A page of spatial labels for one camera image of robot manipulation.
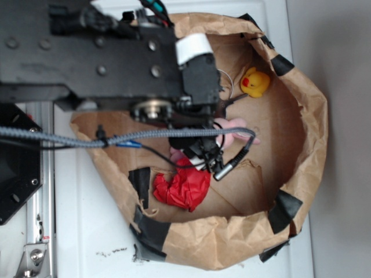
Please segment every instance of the mounting hole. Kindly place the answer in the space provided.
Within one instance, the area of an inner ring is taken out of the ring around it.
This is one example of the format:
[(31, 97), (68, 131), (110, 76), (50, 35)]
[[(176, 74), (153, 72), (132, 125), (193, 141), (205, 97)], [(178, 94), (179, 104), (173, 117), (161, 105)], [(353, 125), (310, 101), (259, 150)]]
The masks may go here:
[(11, 198), (14, 202), (16, 202), (16, 203), (19, 203), (19, 202), (20, 202), (19, 197), (18, 197), (16, 194), (14, 194), (14, 193), (11, 194), (10, 198)]

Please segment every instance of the paper bag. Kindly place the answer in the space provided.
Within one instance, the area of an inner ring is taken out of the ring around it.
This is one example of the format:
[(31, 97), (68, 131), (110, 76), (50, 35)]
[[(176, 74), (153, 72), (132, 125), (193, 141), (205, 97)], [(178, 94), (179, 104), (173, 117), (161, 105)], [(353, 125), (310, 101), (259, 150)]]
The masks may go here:
[[(153, 195), (156, 173), (170, 179), (174, 169), (142, 149), (89, 150), (97, 171), (140, 244), (140, 255), (203, 269), (223, 269), (298, 234), (318, 189), (328, 136), (323, 94), (267, 43), (253, 23), (206, 13), (175, 14), (176, 35), (206, 33), (218, 69), (234, 82), (252, 66), (269, 74), (261, 98), (244, 98), (228, 108), (228, 117), (244, 118), (260, 145), (222, 181), (212, 181), (202, 204), (190, 213)], [(222, 99), (231, 84), (222, 75)], [(80, 139), (95, 138), (97, 125), (107, 135), (156, 129), (131, 120), (125, 112), (76, 114), (71, 127)], [(236, 140), (224, 161), (241, 148)], [(169, 156), (167, 139), (141, 140)]]

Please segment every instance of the pink plush toy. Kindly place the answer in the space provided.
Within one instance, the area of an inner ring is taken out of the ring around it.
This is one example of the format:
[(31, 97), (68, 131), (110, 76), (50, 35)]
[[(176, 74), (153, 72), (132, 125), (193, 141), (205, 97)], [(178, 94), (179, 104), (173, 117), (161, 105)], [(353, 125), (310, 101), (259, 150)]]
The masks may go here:
[[(225, 120), (222, 118), (217, 118), (214, 120), (216, 123), (220, 124), (222, 128), (224, 129), (230, 129), (232, 127), (246, 127), (246, 121), (242, 118), (236, 118), (232, 120)], [(235, 133), (229, 133), (224, 136), (224, 145), (223, 149), (228, 148), (234, 141), (234, 138), (238, 138), (242, 141), (247, 142), (250, 139), (250, 136), (242, 136)], [(223, 140), (223, 136), (219, 135), (216, 137), (216, 141), (221, 144), (221, 141)], [(260, 140), (255, 138), (253, 144), (260, 144)], [(176, 163), (179, 159), (185, 157), (185, 155), (178, 149), (174, 149), (173, 147), (170, 148), (170, 160), (174, 163)]]

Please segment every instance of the rubber duck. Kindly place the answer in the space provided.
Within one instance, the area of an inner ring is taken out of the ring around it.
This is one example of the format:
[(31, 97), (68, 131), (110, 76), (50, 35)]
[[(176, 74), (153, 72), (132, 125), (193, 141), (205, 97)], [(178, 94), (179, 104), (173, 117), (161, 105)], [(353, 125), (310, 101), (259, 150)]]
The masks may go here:
[(240, 87), (244, 93), (251, 97), (261, 97), (268, 89), (270, 82), (271, 79), (267, 74), (252, 67), (241, 78)]

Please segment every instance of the red crumpled plastic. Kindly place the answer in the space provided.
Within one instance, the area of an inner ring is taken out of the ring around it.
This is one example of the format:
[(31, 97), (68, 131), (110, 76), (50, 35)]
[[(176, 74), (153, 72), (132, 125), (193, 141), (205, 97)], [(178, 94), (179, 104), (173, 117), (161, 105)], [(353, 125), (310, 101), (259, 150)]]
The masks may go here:
[[(188, 158), (179, 159), (178, 165), (192, 165)], [(153, 194), (162, 203), (189, 209), (190, 212), (204, 200), (210, 187), (211, 174), (196, 168), (177, 169), (171, 182), (157, 174)]]

